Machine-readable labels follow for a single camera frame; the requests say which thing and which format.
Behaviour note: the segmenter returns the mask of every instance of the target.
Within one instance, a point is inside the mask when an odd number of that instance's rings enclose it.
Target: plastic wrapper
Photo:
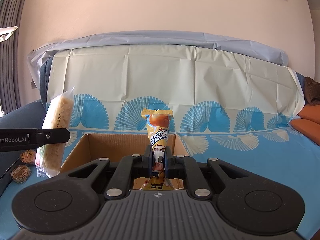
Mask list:
[[[52,99],[42,129],[69,128],[73,104],[73,89]],[[38,177],[51,178],[59,174],[65,145],[66,143],[47,144],[37,149]]]
[[[11,178],[16,183],[23,183],[30,177],[31,170],[26,165],[19,165],[10,173]]]
[[[20,161],[28,164],[35,164],[37,152],[34,150],[26,150],[20,154]]]
[[[172,110],[143,109],[141,116],[147,119],[148,137],[153,154],[152,175],[140,189],[144,190],[173,190],[170,181],[165,177],[164,150],[169,137]]]

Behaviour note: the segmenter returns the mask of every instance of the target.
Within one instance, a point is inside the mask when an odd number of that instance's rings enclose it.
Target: white hanger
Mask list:
[[[9,39],[16,29],[18,29],[17,26],[0,29],[0,42]]]

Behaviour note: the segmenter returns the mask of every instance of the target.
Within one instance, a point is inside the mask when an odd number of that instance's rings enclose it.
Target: wall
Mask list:
[[[184,30],[228,35],[285,50],[289,66],[314,77],[307,0],[25,0],[19,32],[22,104],[31,90],[28,52],[47,42],[125,30]]]
[[[315,35],[315,49],[316,49],[316,71],[315,81],[320,82],[320,10],[313,10],[311,12],[313,32]]]

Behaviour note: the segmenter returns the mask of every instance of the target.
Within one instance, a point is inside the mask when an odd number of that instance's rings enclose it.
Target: orange cushion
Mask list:
[[[320,146],[320,124],[307,119],[295,119],[290,122],[293,128]]]
[[[307,119],[320,124],[320,105],[305,105],[298,114],[302,119]]]

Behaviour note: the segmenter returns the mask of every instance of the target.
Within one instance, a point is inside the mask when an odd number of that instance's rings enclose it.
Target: curtain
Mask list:
[[[0,28],[18,26],[8,40],[0,43],[0,100],[5,114],[20,107],[17,50],[23,3],[24,0],[0,0]]]

